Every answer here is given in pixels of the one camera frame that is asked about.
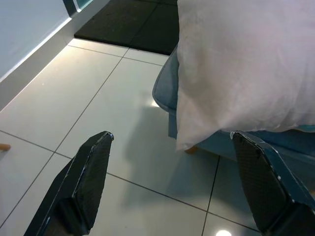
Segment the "pillowcase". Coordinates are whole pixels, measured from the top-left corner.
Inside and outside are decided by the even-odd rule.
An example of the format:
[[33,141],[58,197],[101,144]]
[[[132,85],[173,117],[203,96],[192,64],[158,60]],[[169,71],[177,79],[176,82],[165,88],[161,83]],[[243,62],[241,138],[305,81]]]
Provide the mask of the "pillowcase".
[[314,0],[179,0],[177,148],[315,125]]

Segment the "tile floor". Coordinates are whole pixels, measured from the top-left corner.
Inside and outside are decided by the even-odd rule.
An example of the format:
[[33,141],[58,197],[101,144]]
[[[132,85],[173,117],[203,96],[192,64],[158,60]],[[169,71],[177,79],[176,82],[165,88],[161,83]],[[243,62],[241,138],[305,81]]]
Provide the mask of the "tile floor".
[[111,131],[92,236],[258,236],[236,163],[175,151],[151,96],[167,57],[74,39],[0,112],[0,236],[21,236],[56,174]]

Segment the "baseboard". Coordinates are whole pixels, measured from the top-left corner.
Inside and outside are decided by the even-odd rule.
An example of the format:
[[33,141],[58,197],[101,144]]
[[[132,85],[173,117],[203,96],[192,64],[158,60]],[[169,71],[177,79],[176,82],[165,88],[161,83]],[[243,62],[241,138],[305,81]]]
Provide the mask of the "baseboard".
[[93,0],[0,83],[0,111],[73,39],[109,0]]

